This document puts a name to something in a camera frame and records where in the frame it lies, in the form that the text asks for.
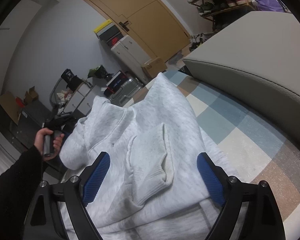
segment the door frame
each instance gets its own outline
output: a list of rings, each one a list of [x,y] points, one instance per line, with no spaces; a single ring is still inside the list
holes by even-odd
[[[97,5],[95,5],[93,2],[91,2],[90,0],[84,0],[86,3],[88,3],[90,6],[92,6],[98,13],[100,13],[105,19],[111,19],[111,17],[109,17],[102,9],[100,9]],[[163,8],[172,16],[172,18],[177,22],[177,24],[181,27],[181,29],[183,30],[183,32],[186,34],[186,36],[188,38],[191,38],[191,35],[188,33],[188,31],[184,28],[184,26],[181,24],[181,22],[177,19],[177,17],[172,13],[172,11],[170,11],[170,9],[164,4],[164,2],[162,2],[162,0],[157,0],[162,6]],[[116,24],[117,27],[119,27],[119,29],[121,30],[121,32],[124,35],[127,35],[127,33],[121,28],[121,26],[119,26],[118,24]]]

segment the gray leather headboard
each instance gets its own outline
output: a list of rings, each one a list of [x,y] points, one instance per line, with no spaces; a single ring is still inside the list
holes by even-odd
[[[192,75],[251,106],[300,145],[300,24],[251,12],[189,54]]]

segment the person's arm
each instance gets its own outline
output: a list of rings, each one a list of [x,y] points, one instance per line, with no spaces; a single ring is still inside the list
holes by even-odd
[[[21,239],[23,223],[32,197],[47,167],[47,161],[60,151],[64,135],[53,141],[55,154],[42,159],[43,138],[52,131],[44,128],[37,132],[34,146],[0,175],[0,239]]]

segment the purple bag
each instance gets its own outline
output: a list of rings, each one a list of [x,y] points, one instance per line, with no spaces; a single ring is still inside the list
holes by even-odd
[[[284,12],[277,0],[257,0],[260,11]]]

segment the door handle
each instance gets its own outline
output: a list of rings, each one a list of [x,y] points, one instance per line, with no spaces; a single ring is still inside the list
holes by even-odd
[[[119,25],[122,27],[122,29],[124,29],[126,32],[128,32],[128,31],[130,31],[126,26],[128,23],[129,23],[129,21],[126,21],[124,23],[119,22]]]

